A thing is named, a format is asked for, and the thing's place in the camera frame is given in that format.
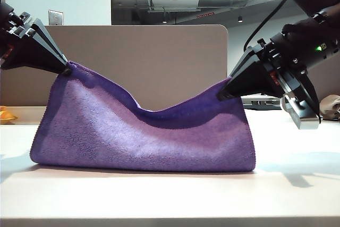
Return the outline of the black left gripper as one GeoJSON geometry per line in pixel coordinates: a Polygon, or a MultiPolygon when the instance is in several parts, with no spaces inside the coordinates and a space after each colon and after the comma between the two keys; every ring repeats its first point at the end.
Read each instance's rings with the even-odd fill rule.
{"type": "Polygon", "coordinates": [[[1,68],[9,70],[24,66],[63,75],[72,72],[66,57],[38,18],[24,25],[1,24],[1,68]],[[40,43],[29,43],[30,29],[34,29],[52,51],[40,43]]]}

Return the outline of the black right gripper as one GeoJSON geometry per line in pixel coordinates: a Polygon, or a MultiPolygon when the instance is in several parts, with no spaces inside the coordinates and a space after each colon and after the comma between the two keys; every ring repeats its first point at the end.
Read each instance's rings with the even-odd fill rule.
{"type": "Polygon", "coordinates": [[[258,46],[261,51],[249,47],[244,52],[217,98],[222,101],[264,93],[290,104],[287,111],[291,116],[319,117],[318,97],[305,67],[290,70],[273,43],[261,39],[258,46]]]}

